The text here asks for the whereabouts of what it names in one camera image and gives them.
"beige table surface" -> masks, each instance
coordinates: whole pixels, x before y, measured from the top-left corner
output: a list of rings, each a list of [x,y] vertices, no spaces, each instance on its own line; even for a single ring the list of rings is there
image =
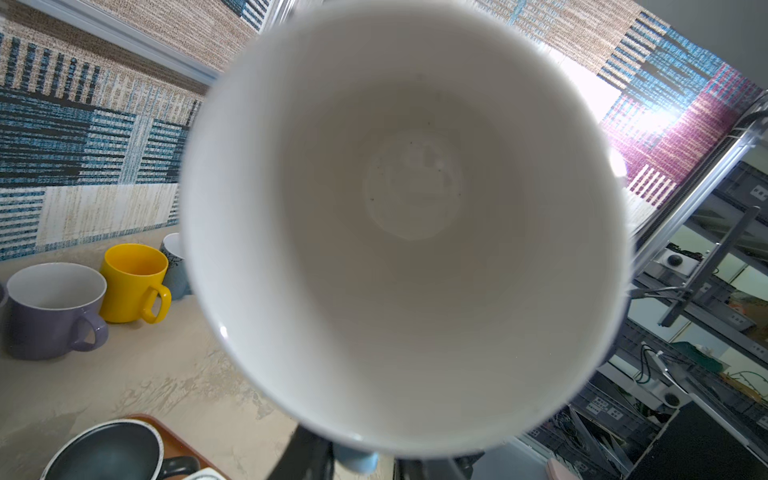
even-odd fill
[[[98,270],[108,247],[159,247],[176,227],[87,243],[0,263],[0,281],[29,265],[75,262]],[[0,357],[0,479],[39,478],[59,447],[99,422],[154,415],[233,480],[271,471],[296,423],[235,370],[194,296],[173,302],[168,317],[109,326],[89,353],[29,362]],[[356,478],[336,467],[337,478]],[[370,478],[392,477],[380,462]]]

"gray wall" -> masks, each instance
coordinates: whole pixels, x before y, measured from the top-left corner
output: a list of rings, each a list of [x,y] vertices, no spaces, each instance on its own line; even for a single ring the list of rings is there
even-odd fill
[[[635,0],[768,88],[768,0]]]

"patterned carpet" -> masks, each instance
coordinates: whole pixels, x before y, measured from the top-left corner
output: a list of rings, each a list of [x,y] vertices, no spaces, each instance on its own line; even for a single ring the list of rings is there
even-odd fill
[[[92,3],[220,70],[269,7]],[[536,41],[571,79],[627,162],[633,225],[760,93],[633,2],[475,6]],[[0,14],[0,260],[176,223],[180,159],[205,87],[13,0]]]

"orange tray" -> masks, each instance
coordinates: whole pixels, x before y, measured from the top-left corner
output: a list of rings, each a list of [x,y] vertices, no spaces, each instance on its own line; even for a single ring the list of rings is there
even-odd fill
[[[160,433],[160,437],[163,439],[165,458],[178,457],[180,455],[190,455],[193,457],[197,457],[197,459],[200,461],[200,469],[211,467],[212,469],[219,472],[221,476],[223,476],[227,480],[232,480],[230,477],[227,476],[227,474],[222,472],[220,468],[215,466],[213,463],[209,462],[207,458],[203,457],[197,450],[190,447],[188,443],[180,439],[178,435],[176,435],[168,427],[163,425],[163,422],[154,418],[152,415],[137,414],[137,415],[129,415],[125,418],[141,420],[142,422],[146,422],[152,425],[153,427],[155,427],[157,431]],[[169,477],[169,478],[172,480],[181,480],[184,477],[186,477],[186,475],[176,475],[175,477]]]

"black mug with white rim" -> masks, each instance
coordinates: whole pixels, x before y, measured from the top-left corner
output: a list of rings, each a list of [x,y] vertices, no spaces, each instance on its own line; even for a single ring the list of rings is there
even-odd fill
[[[146,422],[101,423],[67,442],[41,480],[161,480],[200,470],[195,457],[163,458],[163,439]]]

